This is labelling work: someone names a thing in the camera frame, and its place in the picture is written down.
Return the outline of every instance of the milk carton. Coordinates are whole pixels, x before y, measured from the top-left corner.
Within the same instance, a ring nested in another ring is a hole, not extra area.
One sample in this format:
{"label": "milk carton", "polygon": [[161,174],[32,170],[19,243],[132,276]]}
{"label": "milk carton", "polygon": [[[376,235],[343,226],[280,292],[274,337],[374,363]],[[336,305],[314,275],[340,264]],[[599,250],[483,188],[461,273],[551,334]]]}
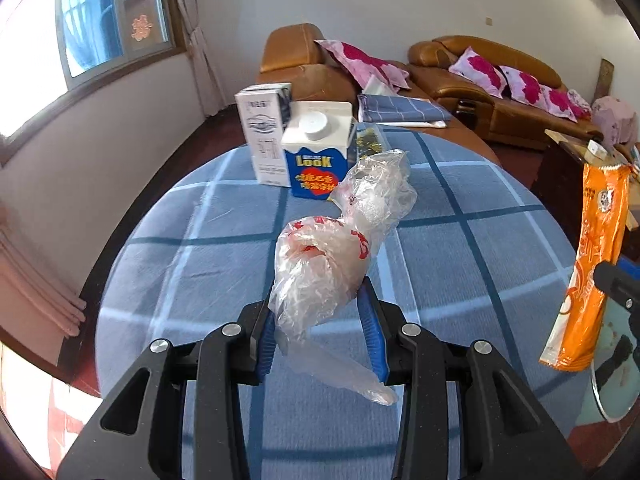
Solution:
{"label": "milk carton", "polygon": [[260,184],[289,187],[280,141],[289,122],[291,83],[253,85],[236,94],[244,138]]}
{"label": "milk carton", "polygon": [[326,200],[356,158],[355,124],[350,103],[291,103],[282,136],[291,193]]}

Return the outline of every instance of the orange snack package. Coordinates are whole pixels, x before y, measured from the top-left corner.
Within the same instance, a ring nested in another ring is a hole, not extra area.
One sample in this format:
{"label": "orange snack package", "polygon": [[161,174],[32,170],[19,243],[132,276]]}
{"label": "orange snack package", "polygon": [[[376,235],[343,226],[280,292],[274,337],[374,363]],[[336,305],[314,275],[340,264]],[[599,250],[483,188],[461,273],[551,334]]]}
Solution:
{"label": "orange snack package", "polygon": [[629,198],[628,166],[596,168],[582,176],[582,228],[560,313],[540,362],[557,370],[578,372],[593,359],[604,314],[604,294],[593,284],[593,269],[620,256]]}

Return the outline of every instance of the clear plastic bag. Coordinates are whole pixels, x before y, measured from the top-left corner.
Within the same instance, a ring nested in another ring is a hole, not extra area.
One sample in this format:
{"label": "clear plastic bag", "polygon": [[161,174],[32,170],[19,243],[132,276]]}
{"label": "clear plastic bag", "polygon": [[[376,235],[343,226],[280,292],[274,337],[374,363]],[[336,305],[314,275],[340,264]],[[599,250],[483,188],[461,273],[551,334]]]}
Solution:
{"label": "clear plastic bag", "polygon": [[380,404],[393,404],[398,396],[371,370],[321,347],[307,331],[356,297],[371,257],[417,199],[407,182],[409,172],[401,150],[361,159],[330,195],[342,210],[340,218],[290,222],[276,243],[269,308],[276,315],[276,339],[289,365]]}

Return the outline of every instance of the brown leather sofa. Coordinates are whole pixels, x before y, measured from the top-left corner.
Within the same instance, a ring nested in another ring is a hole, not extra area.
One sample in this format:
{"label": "brown leather sofa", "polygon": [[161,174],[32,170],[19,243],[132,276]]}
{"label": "brown leather sofa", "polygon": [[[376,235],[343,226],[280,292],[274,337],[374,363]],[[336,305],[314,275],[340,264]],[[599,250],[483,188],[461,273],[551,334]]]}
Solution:
{"label": "brown leather sofa", "polygon": [[448,68],[471,46],[494,66],[517,68],[534,76],[540,84],[566,90],[558,73],[549,65],[509,46],[473,36],[443,36],[422,41],[409,49],[409,72],[414,82],[439,104],[455,112],[474,113],[474,129],[484,140],[494,140],[542,150],[548,145],[546,129],[579,139],[601,140],[602,134],[589,121],[578,123],[555,117],[544,110],[509,98],[495,98]]}
{"label": "brown leather sofa", "polygon": [[[258,83],[290,82],[295,101],[345,101],[357,106],[360,91],[356,81],[343,69],[335,66],[324,50],[314,40],[322,40],[322,32],[310,23],[289,25],[274,30],[264,47]],[[409,72],[403,63],[393,64]],[[429,99],[413,81],[409,90],[401,95]],[[494,151],[472,130],[453,119],[447,128],[412,128],[455,142],[500,164]]]}

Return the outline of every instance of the blue checkered tablecloth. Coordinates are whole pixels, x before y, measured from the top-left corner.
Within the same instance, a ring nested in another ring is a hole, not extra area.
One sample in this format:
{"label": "blue checkered tablecloth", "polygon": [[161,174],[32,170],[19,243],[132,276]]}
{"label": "blue checkered tablecloth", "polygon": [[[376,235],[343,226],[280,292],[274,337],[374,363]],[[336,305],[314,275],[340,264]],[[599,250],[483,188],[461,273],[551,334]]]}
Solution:
{"label": "blue checkered tablecloth", "polygon": [[[408,152],[418,200],[372,261],[378,296],[443,340],[491,341],[568,434],[588,374],[556,372],[538,357],[574,262],[569,242],[540,202],[501,168],[437,137],[384,130],[393,148]],[[225,153],[176,184],[130,236],[98,319],[103,394],[153,339],[203,338],[264,298],[275,241],[287,221],[339,215],[331,202],[294,198],[289,189],[260,186],[254,178],[247,147]],[[369,366],[354,304],[313,333]],[[193,477],[192,394],[184,426],[187,479]],[[379,406],[296,375],[279,352],[263,385],[241,387],[241,404],[253,480],[390,478],[400,404]],[[449,413],[455,475],[458,416],[453,408]]]}

